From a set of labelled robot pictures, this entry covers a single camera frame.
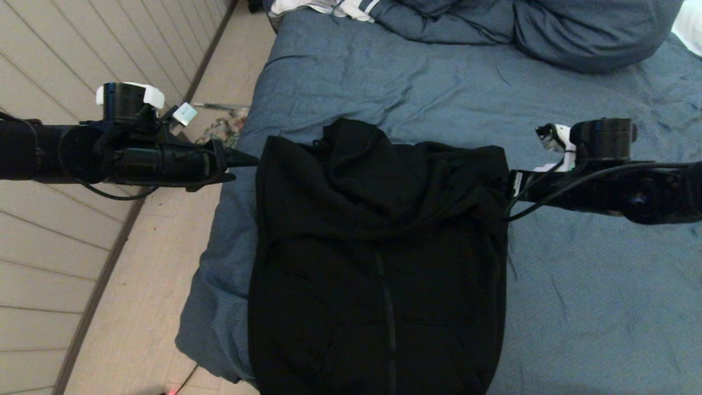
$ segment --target black cable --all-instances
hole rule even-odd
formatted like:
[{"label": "black cable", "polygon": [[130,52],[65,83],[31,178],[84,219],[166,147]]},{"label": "black cable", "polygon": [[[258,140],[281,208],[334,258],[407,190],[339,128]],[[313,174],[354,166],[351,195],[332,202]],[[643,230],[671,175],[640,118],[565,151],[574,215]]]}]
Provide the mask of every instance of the black cable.
[{"label": "black cable", "polygon": [[543,180],[544,177],[546,177],[547,175],[553,173],[553,172],[556,171],[559,167],[561,167],[561,165],[563,164],[563,162],[565,161],[565,159],[566,159],[566,157],[564,156],[563,158],[561,158],[561,160],[560,160],[555,166],[551,167],[546,173],[542,173],[542,174],[541,174],[539,177],[537,177],[535,180],[533,180],[533,181],[529,182],[528,184],[526,184],[526,185],[523,187],[523,189],[522,189],[516,196],[514,196],[514,198],[513,198],[512,201],[510,202],[510,204],[507,206],[507,209],[505,209],[504,218],[509,218],[509,216],[510,216],[510,211],[512,211],[512,208],[517,204],[517,202],[519,201],[519,198],[520,198],[520,197],[524,196],[524,194],[527,193],[527,191],[528,191],[532,186],[535,186],[537,183],[539,183],[539,181]]},{"label": "black cable", "polygon": [[97,189],[96,187],[90,185],[89,183],[87,183],[87,182],[85,182],[85,181],[81,181],[81,180],[76,179],[76,178],[73,178],[73,179],[74,179],[75,181],[77,181],[78,183],[80,183],[82,186],[86,187],[88,190],[90,190],[90,191],[92,191],[92,192],[94,192],[94,193],[97,193],[98,195],[103,196],[104,198],[108,198],[108,199],[112,199],[112,200],[121,200],[121,201],[123,201],[123,202],[129,201],[129,200],[139,200],[139,199],[146,198],[148,195],[151,195],[153,192],[156,192],[156,189],[159,189],[159,187],[155,186],[155,187],[153,187],[153,188],[147,190],[146,192],[140,193],[140,194],[138,194],[138,195],[134,195],[134,196],[116,196],[116,195],[110,195],[110,194],[107,193],[107,192],[103,192],[103,191]]},{"label": "black cable", "polygon": [[524,211],[520,212],[519,214],[508,217],[507,221],[516,221],[518,219],[524,218],[525,216],[536,211],[539,207],[547,205],[549,202],[551,202],[551,200],[558,198],[560,195],[563,195],[564,193],[568,192],[569,190],[576,188],[576,187],[578,187],[586,182],[592,181],[594,179],[598,179],[599,177],[606,176],[607,174],[613,174],[613,173],[619,173],[620,171],[637,170],[637,169],[681,169],[681,168],[688,167],[691,165],[692,165],[692,163],[655,163],[655,162],[632,163],[632,164],[625,164],[622,166],[610,167],[609,169],[596,171],[595,173],[588,174],[587,176],[584,176],[581,179],[577,179],[571,183],[568,183],[564,187],[556,190],[554,193],[551,193],[549,196],[546,196],[545,198],[543,198],[539,202],[534,203],[529,208],[525,209]]},{"label": "black cable", "polygon": [[187,376],[187,379],[185,379],[185,381],[181,384],[180,388],[178,388],[178,390],[177,390],[176,392],[174,392],[173,395],[178,395],[178,393],[180,392],[180,390],[183,389],[183,387],[185,387],[185,385],[187,384],[187,382],[190,381],[190,378],[192,377],[192,375],[195,374],[195,370],[197,370],[197,368],[198,368],[199,366],[200,366],[200,365],[198,365],[197,363],[195,364],[195,367],[192,369],[192,372],[190,372],[190,374]]}]

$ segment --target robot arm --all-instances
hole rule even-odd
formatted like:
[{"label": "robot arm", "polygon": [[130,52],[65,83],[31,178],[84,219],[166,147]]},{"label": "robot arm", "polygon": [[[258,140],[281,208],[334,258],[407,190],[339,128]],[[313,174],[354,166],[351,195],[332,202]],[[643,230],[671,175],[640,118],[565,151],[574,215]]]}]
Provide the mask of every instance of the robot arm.
[{"label": "robot arm", "polygon": [[547,150],[565,154],[561,165],[537,171],[512,170],[509,209],[518,200],[534,202],[514,221],[543,205],[624,216],[639,224],[702,221],[702,162],[630,161],[636,140],[631,119],[597,119],[572,128],[537,128]]},{"label": "robot arm", "polygon": [[196,112],[184,104],[158,117],[163,94],[152,86],[105,84],[98,89],[103,119],[80,125],[42,125],[0,114],[0,179],[42,183],[110,182],[184,187],[231,181],[230,167],[256,166],[258,159],[211,140],[182,142],[169,130]]}]

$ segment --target wrinkled sheet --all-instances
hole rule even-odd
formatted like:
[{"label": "wrinkled sheet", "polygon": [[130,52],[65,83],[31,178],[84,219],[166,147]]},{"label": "wrinkled sheet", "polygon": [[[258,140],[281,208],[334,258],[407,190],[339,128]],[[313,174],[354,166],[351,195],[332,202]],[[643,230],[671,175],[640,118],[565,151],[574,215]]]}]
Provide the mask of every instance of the wrinkled sheet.
[{"label": "wrinkled sheet", "polygon": [[[514,46],[423,44],[310,10],[283,19],[239,147],[311,143],[339,117],[393,143],[500,145],[511,168],[558,156],[534,128],[631,117],[634,158],[702,158],[702,59],[670,35],[642,63],[583,75]],[[213,374],[254,381],[247,294],[256,255],[256,169],[226,183],[176,343]],[[517,204],[516,210],[528,204]],[[641,226],[544,207],[510,225],[504,346],[490,394],[700,394],[698,224]]]}]

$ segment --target pillow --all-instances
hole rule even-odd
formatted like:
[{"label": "pillow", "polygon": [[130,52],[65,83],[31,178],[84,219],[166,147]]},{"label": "pillow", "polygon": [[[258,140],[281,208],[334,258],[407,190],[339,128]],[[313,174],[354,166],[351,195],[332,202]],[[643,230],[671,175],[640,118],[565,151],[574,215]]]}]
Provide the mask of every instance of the pillow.
[{"label": "pillow", "polygon": [[[514,0],[460,0],[438,16],[409,6],[415,0],[345,0],[356,2],[377,23],[412,41],[431,44],[494,45],[513,41]],[[436,1],[433,4],[447,5]]]},{"label": "pillow", "polygon": [[673,33],[697,56],[702,56],[702,1],[686,0],[673,24]]},{"label": "pillow", "polygon": [[682,0],[516,0],[515,39],[529,55],[606,72],[653,55]]}]

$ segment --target black cylindrical motor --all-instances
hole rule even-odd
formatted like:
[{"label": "black cylindrical motor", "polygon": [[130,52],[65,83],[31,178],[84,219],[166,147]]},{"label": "black cylindrical motor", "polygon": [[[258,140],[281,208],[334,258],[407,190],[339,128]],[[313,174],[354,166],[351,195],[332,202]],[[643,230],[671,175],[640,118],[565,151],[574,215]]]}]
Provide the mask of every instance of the black cylindrical motor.
[{"label": "black cylindrical motor", "polygon": [[115,151],[115,156],[110,172],[110,181],[115,183],[197,183],[212,177],[217,169],[211,151],[174,144],[132,144]]},{"label": "black cylindrical motor", "polygon": [[146,89],[132,84],[108,82],[102,86],[102,120],[129,127],[132,132],[159,131],[156,108],[144,103]]},{"label": "black cylindrical motor", "polygon": [[576,164],[593,161],[626,162],[637,130],[631,119],[604,118],[573,125],[570,141],[577,147]]}]

